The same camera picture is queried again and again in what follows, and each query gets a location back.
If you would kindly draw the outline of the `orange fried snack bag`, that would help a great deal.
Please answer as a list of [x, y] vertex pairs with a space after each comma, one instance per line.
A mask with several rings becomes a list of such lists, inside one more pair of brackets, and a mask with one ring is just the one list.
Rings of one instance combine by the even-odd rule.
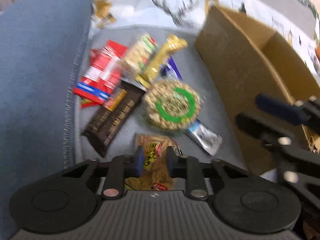
[[135, 146], [144, 151], [143, 172], [138, 178], [125, 179], [128, 190], [172, 190], [174, 180], [169, 177], [167, 169], [167, 148], [179, 155], [180, 147], [170, 137], [161, 135], [137, 134]]

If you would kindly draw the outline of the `silver foil snack packet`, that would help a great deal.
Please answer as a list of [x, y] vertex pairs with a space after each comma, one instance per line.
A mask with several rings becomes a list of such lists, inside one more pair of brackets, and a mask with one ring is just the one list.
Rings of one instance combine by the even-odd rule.
[[197, 119], [185, 133], [211, 156], [216, 155], [223, 143], [222, 137], [213, 132], [199, 119]]

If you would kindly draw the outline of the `dark brown chocolate bar pack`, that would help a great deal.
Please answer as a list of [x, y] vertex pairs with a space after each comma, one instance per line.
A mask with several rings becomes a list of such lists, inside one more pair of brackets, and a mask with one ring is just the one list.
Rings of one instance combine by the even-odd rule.
[[96, 111], [86, 125], [82, 135], [101, 157], [133, 110], [141, 103], [145, 90], [125, 81]]

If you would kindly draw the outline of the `round peanut pack green label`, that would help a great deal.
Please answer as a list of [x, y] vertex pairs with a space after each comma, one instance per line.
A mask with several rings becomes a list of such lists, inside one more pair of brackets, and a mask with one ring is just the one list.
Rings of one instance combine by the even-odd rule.
[[179, 80], [163, 79], [143, 97], [144, 117], [159, 129], [178, 131], [189, 127], [202, 109], [200, 94]]

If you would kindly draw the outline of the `purple white snack wrapper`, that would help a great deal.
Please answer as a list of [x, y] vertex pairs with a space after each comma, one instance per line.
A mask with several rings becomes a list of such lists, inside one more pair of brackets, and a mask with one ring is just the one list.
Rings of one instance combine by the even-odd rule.
[[160, 77], [182, 80], [182, 76], [172, 56], [170, 56], [166, 62], [161, 65]]

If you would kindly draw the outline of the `red snack box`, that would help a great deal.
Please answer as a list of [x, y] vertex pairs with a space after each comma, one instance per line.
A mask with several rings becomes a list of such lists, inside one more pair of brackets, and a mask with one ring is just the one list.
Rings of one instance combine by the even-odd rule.
[[85, 100], [89, 106], [102, 105], [121, 80], [118, 65], [127, 47], [108, 40], [101, 49], [91, 49], [90, 66], [73, 89], [73, 93]]

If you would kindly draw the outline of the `clear peanut cracker pack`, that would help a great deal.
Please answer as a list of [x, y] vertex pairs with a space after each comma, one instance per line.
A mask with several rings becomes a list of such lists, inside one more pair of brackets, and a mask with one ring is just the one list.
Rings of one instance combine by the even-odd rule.
[[148, 33], [144, 33], [141, 37], [135, 39], [119, 63], [124, 76], [135, 78], [142, 73], [156, 49], [157, 43]]

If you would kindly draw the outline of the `gold snack bar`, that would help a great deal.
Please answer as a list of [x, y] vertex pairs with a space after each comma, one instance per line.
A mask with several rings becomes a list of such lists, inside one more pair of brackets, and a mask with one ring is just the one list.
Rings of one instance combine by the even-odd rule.
[[142, 74], [136, 76], [135, 81], [147, 89], [150, 88], [160, 73], [161, 65], [164, 64], [172, 54], [187, 48], [187, 46], [188, 42], [185, 39], [170, 34]]

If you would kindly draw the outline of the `brown cardboard box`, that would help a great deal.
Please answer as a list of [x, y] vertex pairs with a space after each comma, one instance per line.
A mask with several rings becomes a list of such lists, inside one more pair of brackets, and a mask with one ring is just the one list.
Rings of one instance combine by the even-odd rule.
[[289, 125], [254, 103], [260, 93], [290, 104], [319, 96], [316, 77], [277, 31], [242, 12], [214, 6], [195, 47], [231, 121], [241, 112], [255, 113], [292, 133], [303, 149], [319, 145], [312, 129]]

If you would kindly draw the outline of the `grey printed sofa cover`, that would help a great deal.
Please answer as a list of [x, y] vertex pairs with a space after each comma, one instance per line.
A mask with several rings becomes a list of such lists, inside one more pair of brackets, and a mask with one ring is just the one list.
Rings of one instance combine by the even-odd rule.
[[274, 24], [217, 0], [93, 0], [96, 16], [119, 9], [138, 25], [101, 30], [85, 53], [72, 96], [75, 163], [110, 161], [134, 152], [146, 134], [210, 163], [222, 159], [256, 175], [278, 167], [283, 154], [241, 113], [276, 127], [276, 143], [292, 150], [290, 170], [317, 176], [319, 84]]

